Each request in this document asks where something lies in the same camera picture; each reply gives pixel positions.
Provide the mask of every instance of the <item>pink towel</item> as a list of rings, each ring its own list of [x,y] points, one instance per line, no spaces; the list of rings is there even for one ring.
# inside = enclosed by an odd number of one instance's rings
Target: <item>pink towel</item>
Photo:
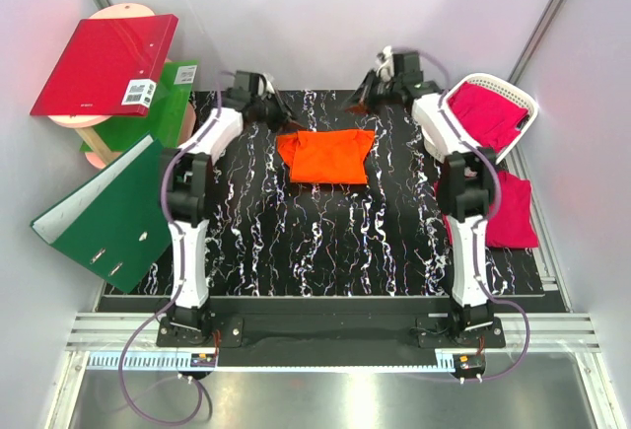
[[[486,227],[487,247],[509,249],[532,249],[539,240],[530,224],[530,181],[519,179],[506,171],[498,173],[502,187],[502,205]],[[452,232],[447,218],[443,216],[447,234],[452,242]]]
[[[496,153],[511,144],[520,131],[517,126],[527,116],[527,108],[518,107],[488,89],[465,82],[447,100],[450,109],[466,132],[484,147]]]

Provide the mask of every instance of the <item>barcode label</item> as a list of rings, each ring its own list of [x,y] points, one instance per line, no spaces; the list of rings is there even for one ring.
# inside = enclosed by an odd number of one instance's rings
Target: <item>barcode label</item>
[[[197,66],[179,66],[175,74],[174,84],[192,84]]]
[[[156,92],[156,83],[151,79],[133,79],[129,81],[122,106],[149,107]]]

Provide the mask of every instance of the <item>metal floor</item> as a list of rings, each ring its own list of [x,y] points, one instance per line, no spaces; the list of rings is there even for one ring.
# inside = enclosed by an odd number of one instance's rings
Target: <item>metal floor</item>
[[[487,375],[511,364],[488,355]],[[167,373],[129,372],[132,396]],[[419,378],[445,379],[435,383]],[[530,354],[520,368],[497,382],[461,387],[446,375],[215,373],[203,380],[207,402],[191,428],[595,428],[578,367],[561,354]],[[138,404],[154,417],[177,420],[197,401],[196,391],[171,381],[146,393]],[[86,373],[73,429],[154,428],[123,405],[117,375]]]

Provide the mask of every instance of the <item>white laundry basket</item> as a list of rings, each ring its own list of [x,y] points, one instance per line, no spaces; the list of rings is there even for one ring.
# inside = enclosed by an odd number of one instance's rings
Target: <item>white laundry basket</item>
[[[505,99],[508,99],[509,101],[511,101],[513,104],[516,104],[517,106],[522,107],[522,108],[527,108],[528,110],[528,113],[527,113],[528,119],[527,121],[523,122],[522,127],[520,128],[519,136],[515,138],[515,140],[513,140],[513,142],[510,145],[506,146],[497,156],[497,163],[499,163],[506,157],[506,155],[508,155],[511,152],[513,147],[517,145],[517,142],[520,141],[522,136],[524,136],[524,133],[526,133],[526,130],[530,128],[530,126],[534,122],[534,119],[539,113],[539,106],[536,104],[536,102],[531,96],[529,96],[523,90],[518,89],[514,85],[509,84],[508,82],[498,77],[492,76],[490,74],[476,73],[476,74],[470,74],[466,76],[453,89],[451,89],[447,93],[447,95],[445,96],[445,99],[443,100],[443,108],[449,108],[449,104],[448,104],[449,98],[465,82],[468,82],[469,84],[475,84],[477,86],[482,86],[490,91],[496,92],[497,94],[501,95]],[[442,163],[445,160],[445,157],[441,155],[439,151],[436,149],[436,147],[434,146],[434,143],[432,143],[432,140],[430,140],[429,136],[426,134],[425,129],[423,129],[423,137],[424,137],[425,149],[427,150],[427,152]]]

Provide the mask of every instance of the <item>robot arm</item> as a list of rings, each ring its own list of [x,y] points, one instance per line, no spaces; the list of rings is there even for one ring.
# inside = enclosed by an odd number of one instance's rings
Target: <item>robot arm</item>
[[[172,325],[199,330],[204,335],[210,333],[205,313],[208,286],[204,249],[213,165],[251,122],[264,122],[272,131],[304,128],[296,122],[266,76],[238,71],[233,87],[225,94],[222,108],[213,108],[195,134],[178,148],[165,149],[161,160],[164,173],[173,157],[187,150],[175,166],[167,187],[167,202],[174,217],[174,222],[169,224],[174,245],[172,298],[181,287],[168,318]],[[183,259],[180,241],[183,241]]]
[[[447,215],[454,243],[454,285],[451,326],[455,335],[493,322],[491,303],[480,285],[487,286],[485,232],[494,189],[490,172],[471,149],[495,164],[492,149],[480,148],[448,108],[434,82],[426,82],[420,56],[414,50],[378,55],[371,70],[350,98],[350,110],[375,111],[383,103],[401,103],[445,156],[437,189],[441,212]]]

